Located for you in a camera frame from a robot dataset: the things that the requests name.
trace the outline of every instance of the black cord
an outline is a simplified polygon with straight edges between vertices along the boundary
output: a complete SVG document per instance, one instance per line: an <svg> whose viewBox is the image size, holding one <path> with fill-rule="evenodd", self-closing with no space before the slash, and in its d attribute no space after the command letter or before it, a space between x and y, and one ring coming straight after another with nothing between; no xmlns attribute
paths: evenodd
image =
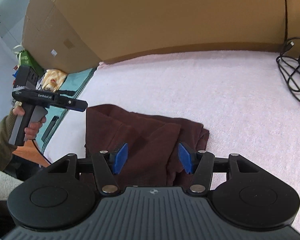
<svg viewBox="0 0 300 240"><path fill-rule="evenodd" d="M38 153L40 153L40 155L49 163L49 164L52 164L44 155L43 155L43 153L39 150L39 148L36 146L36 144L35 144L35 142L34 142L35 140L32 140L32 143L33 143L33 145L34 145L34 147L37 149L37 151L38 151Z"/></svg>
<svg viewBox="0 0 300 240"><path fill-rule="evenodd" d="M280 55L277 57L276 62L279 68L279 71L283 77L283 79L285 80L287 87L290 91L290 93L293 95L293 97L300 102L300 98L297 97L296 93L300 93L300 87L298 86L298 84L295 82L295 80L293 79L293 75L298 73L300 75L300 71L298 70L300 68L300 66L298 65L297 67L294 67L292 65L290 65L287 61L285 61L285 59L292 59L296 62L298 62L297 59L295 59L294 57L290 57L290 56L286 56L284 55L286 52L288 52L294 45L292 40L300 40L300 37L292 37L289 38L285 41L282 51L280 53ZM291 74L289 74L289 72L281 65L281 61L284 62L288 67L293 69L293 72ZM297 89L294 89L290 86L290 82L292 82L294 84L294 86Z"/></svg>

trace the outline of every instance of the blue gripper tip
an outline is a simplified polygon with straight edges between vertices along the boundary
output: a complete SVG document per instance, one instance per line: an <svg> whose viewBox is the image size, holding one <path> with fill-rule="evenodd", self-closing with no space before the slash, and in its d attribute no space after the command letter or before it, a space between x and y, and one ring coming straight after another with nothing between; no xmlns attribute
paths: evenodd
<svg viewBox="0 0 300 240"><path fill-rule="evenodd" d="M182 145L182 143L179 143L178 155L179 155L179 160L182 163L182 166L185 169L186 173L188 174L193 173L191 156L186 150L186 148Z"/></svg>
<svg viewBox="0 0 300 240"><path fill-rule="evenodd" d="M119 174L126 163L128 158L128 144L125 143L121 149L118 151L114 159L114 164L112 166L112 173Z"/></svg>

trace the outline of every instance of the olive green sleeve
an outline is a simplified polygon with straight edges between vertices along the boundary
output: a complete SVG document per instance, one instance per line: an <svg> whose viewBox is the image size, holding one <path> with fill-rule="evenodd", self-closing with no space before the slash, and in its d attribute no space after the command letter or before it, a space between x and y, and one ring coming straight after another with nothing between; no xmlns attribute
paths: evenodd
<svg viewBox="0 0 300 240"><path fill-rule="evenodd" d="M0 122L0 171L3 171L12 159L12 152L17 149L16 146L9 144L16 116L10 111L10 114Z"/></svg>

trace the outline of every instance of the round black pad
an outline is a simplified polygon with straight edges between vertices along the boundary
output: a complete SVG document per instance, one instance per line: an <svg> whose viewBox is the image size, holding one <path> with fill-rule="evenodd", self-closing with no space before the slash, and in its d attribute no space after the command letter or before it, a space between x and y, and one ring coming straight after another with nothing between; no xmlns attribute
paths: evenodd
<svg viewBox="0 0 300 240"><path fill-rule="evenodd" d="M297 192L266 171L239 172L219 185L210 199L220 217L248 230L290 225L300 207Z"/></svg>
<svg viewBox="0 0 300 240"><path fill-rule="evenodd" d="M95 205L95 193L67 174L32 177L16 187L7 204L16 224L39 230L68 228Z"/></svg>
<svg viewBox="0 0 300 240"><path fill-rule="evenodd" d="M66 201L68 193L60 187L42 187L31 194L31 201L38 207L55 207Z"/></svg>

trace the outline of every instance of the gray ridged plate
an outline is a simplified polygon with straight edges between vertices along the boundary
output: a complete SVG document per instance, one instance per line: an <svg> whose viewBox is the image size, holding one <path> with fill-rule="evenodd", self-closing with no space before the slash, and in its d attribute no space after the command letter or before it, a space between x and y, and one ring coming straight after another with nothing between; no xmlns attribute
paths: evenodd
<svg viewBox="0 0 300 240"><path fill-rule="evenodd" d="M18 227L5 240L300 240L291 227L251 232L219 218L204 198L186 195L180 187L127 187L117 197L101 200L79 225L57 232Z"/></svg>

